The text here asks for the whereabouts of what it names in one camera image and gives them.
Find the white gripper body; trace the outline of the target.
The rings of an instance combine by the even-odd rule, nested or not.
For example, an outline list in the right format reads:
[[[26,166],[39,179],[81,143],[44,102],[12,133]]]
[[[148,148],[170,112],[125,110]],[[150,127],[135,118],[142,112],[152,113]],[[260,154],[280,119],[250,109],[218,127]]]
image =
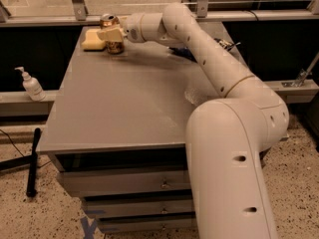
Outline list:
[[[142,43],[144,41],[141,27],[143,16],[143,13],[135,13],[128,16],[124,21],[124,31],[127,34],[127,38],[133,43]]]

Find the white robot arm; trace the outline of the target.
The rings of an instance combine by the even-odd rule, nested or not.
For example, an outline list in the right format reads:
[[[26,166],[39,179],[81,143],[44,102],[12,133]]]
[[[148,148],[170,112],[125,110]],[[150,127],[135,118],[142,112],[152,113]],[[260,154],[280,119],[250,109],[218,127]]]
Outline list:
[[[98,36],[190,49],[218,94],[192,112],[185,133],[199,238],[278,239],[259,154],[287,133],[285,102],[202,30],[183,4],[109,22]]]

